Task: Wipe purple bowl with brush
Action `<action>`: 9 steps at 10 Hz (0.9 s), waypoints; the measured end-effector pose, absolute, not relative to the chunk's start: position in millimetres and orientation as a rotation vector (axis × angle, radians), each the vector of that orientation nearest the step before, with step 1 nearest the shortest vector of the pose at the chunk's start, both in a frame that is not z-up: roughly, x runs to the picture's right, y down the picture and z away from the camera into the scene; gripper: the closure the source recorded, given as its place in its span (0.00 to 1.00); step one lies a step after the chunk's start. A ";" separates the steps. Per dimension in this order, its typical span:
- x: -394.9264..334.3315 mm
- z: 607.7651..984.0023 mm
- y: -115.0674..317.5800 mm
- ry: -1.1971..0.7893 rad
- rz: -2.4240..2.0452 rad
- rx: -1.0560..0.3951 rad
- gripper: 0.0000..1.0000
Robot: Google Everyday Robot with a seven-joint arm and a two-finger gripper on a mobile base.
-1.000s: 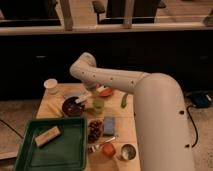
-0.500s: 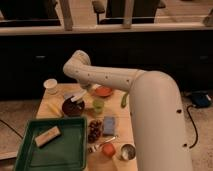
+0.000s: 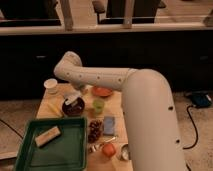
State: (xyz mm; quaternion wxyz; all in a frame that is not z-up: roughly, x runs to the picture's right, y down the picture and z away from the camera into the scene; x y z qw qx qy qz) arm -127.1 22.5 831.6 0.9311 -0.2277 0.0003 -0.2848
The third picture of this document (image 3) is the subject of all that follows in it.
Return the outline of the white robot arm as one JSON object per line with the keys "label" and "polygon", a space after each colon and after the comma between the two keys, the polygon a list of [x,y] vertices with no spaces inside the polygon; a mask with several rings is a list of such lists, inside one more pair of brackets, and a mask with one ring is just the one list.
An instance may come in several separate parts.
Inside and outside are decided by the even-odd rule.
{"label": "white robot arm", "polygon": [[133,171],[187,171],[172,91],[161,73],[84,67],[80,57],[68,51],[54,75],[76,89],[88,84],[121,93]]}

